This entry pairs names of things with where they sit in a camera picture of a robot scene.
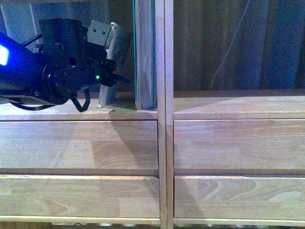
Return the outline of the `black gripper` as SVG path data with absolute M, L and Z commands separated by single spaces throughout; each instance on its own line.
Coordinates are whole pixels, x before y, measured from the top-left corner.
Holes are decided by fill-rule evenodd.
M 83 91 L 85 103 L 89 104 L 89 87 L 132 82 L 130 77 L 112 72 L 111 64 L 107 63 L 106 45 L 88 42 L 89 27 L 81 21 L 55 18 L 40 20 L 39 24 L 41 53 L 49 59 L 43 70 L 42 85 L 51 103 L 60 105 L 72 100 L 78 105 L 77 93 Z

